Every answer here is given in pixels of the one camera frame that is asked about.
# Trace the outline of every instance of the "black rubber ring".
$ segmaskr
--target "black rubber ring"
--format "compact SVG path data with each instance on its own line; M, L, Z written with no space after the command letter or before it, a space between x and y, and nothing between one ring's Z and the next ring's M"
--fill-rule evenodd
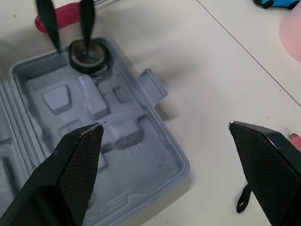
M237 202L237 206L236 206L237 213L241 213L246 209L246 207L248 206L249 200L250 200L251 192L252 191L251 191L250 186L246 185L243 189L243 192L240 195L238 202Z

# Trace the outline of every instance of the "red tool handle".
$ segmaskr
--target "red tool handle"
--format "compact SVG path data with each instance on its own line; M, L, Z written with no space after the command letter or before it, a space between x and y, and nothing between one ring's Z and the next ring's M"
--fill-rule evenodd
M70 3L68 5L56 8L55 15L59 30L68 25L79 22L79 2ZM39 15L35 17L34 25L40 32L47 33Z

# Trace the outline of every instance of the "blue toy car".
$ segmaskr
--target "blue toy car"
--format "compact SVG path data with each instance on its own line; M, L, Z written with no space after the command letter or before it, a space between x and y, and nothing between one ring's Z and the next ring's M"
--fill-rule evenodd
M263 8L270 8L274 6L287 7L293 9L299 0L253 0L256 5L262 6Z

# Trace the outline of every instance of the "pink object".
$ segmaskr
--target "pink object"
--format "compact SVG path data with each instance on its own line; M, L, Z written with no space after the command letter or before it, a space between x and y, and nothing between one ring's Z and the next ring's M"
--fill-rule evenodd
M296 5L289 16L284 18L279 35L289 55L301 63L301 4Z
M55 15L59 30L68 25L79 22L79 2L70 3L68 5L56 8ZM34 25L40 32L47 33L45 26L39 16L35 17Z
M301 152L301 137L299 137L297 134L292 133L291 135L288 135L288 138L292 145L295 146L295 148L298 149L299 152Z

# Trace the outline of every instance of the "molded compartment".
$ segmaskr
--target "molded compartment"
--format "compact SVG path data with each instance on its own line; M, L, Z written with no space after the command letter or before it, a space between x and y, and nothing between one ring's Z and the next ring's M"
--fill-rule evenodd
M16 148L23 170L34 168L64 134L96 122L104 125L94 191L83 225L116 225L188 176L189 162L154 105L167 93L150 69L136 80L106 39L111 59L93 75L80 74L66 56L47 53L14 65L0 87L24 146ZM9 153L14 126L0 118L0 215L20 189Z

